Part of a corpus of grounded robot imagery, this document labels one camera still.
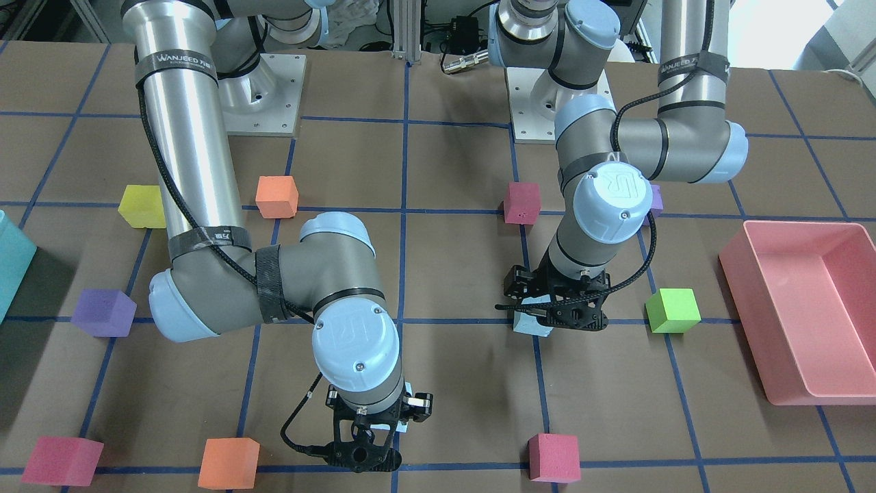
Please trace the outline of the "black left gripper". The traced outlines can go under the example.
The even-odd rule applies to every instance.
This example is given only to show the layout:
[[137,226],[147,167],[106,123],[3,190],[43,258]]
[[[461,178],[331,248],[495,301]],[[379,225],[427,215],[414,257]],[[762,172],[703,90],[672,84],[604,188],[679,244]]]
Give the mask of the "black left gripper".
[[548,307],[523,309],[534,315],[542,327],[567,328],[580,331],[601,331],[606,325],[603,303],[610,288],[610,275],[605,272],[595,278],[576,280],[561,274],[549,259],[542,259],[535,270],[514,265],[504,278],[504,295],[514,299],[514,305]]

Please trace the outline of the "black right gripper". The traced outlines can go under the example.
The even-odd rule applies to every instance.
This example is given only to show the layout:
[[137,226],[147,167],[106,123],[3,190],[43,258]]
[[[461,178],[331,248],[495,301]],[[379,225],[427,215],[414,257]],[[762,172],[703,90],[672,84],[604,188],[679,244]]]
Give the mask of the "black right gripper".
[[[417,392],[408,401],[412,420],[422,423],[433,411],[434,395]],[[325,462],[355,473],[397,471],[402,455],[392,447],[400,418],[400,397],[385,411],[367,413],[350,408],[334,386],[328,388],[326,406],[333,409],[333,440],[324,447]]]

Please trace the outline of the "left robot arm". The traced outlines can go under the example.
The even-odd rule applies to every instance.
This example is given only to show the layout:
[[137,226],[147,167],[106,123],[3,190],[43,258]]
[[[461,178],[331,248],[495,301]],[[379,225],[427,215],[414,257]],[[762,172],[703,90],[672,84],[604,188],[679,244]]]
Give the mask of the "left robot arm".
[[651,181],[726,182],[745,164],[749,143],[725,117],[728,1],[662,6],[656,118],[628,118],[595,90],[619,36],[619,18],[601,1],[501,1],[490,9],[488,50],[497,66],[543,68],[576,96],[554,119],[558,184],[565,214],[538,268],[514,266],[504,293],[514,330],[600,331],[610,286],[605,268],[651,221]]

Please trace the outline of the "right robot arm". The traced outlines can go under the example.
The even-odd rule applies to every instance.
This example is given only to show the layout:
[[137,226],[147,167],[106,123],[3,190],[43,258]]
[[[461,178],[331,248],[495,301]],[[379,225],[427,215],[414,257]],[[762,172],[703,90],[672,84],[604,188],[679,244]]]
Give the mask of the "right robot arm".
[[221,97],[261,66],[263,29],[294,46],[322,43],[325,1],[126,1],[136,44],[140,114],[162,177],[170,269],[150,284],[156,327],[169,340],[216,337],[300,316],[313,327],[329,384],[333,439],[294,451],[354,472],[392,472],[398,425],[425,421],[433,396],[407,389],[398,330],[386,309],[376,255],[359,218],[326,212],[296,244],[254,249],[243,226]]

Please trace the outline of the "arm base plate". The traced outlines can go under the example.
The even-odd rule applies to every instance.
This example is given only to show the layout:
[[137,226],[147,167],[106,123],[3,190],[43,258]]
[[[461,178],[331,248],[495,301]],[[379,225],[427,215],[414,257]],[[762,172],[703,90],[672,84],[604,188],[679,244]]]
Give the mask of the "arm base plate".
[[219,81],[229,136],[294,137],[305,81],[303,54],[263,54],[253,71]]
[[609,81],[604,73],[595,86],[572,90],[557,84],[547,70],[510,66],[506,69],[506,85],[516,143],[554,142],[557,111],[582,94],[600,94],[613,102]]

